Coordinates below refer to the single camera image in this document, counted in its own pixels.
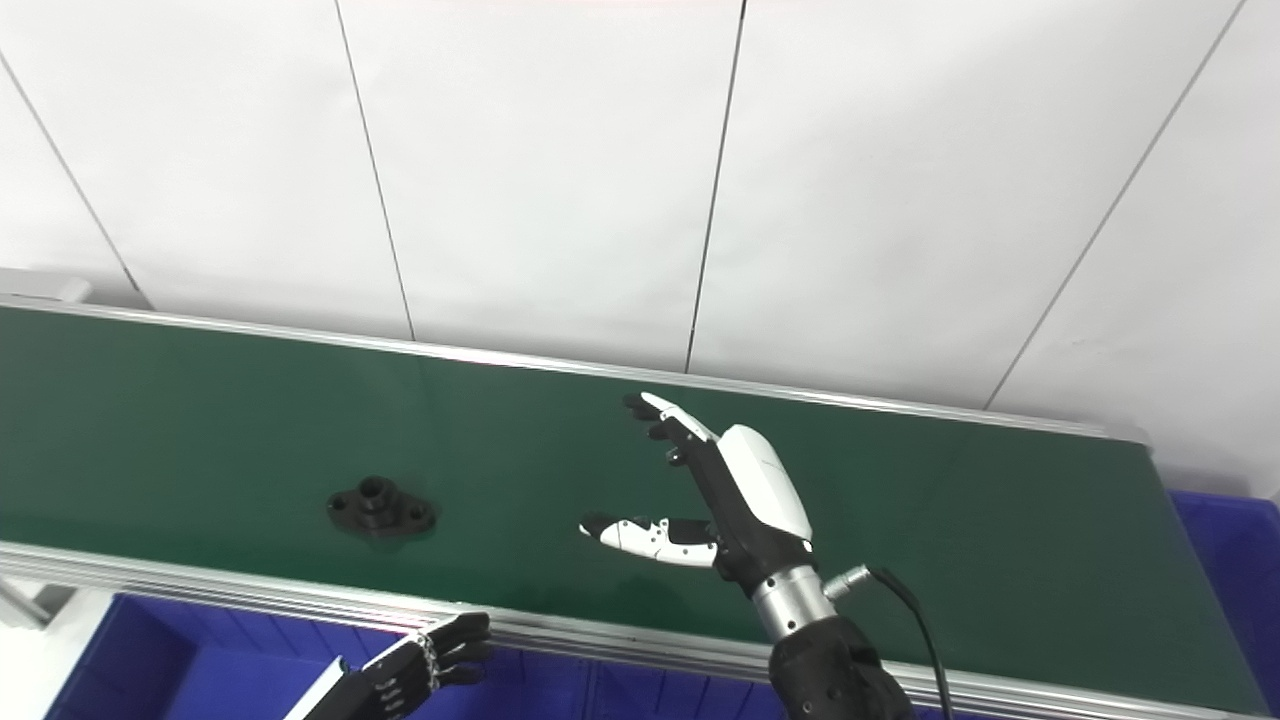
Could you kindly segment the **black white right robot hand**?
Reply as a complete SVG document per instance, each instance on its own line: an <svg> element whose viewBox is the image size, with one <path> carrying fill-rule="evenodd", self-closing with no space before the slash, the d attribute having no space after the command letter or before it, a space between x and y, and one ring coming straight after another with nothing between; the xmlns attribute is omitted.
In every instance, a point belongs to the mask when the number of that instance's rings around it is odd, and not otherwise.
<svg viewBox="0 0 1280 720"><path fill-rule="evenodd" d="M664 439L673 468L686 468L708 519L625 518L588 512L579 532L595 542L658 562L716 570L746 596L771 578L817 569L812 524L771 442L742 424L716 433L678 405L641 392L623 400Z"/></svg>

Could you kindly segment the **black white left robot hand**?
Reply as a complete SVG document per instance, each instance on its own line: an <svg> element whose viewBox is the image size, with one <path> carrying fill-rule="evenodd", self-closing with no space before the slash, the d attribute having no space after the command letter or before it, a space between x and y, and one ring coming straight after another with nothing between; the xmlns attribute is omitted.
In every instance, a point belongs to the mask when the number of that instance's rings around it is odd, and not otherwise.
<svg viewBox="0 0 1280 720"><path fill-rule="evenodd" d="M285 719L407 719L440 689L474 685L493 652L486 612L460 612L415 629L365 665L334 659Z"/></svg>

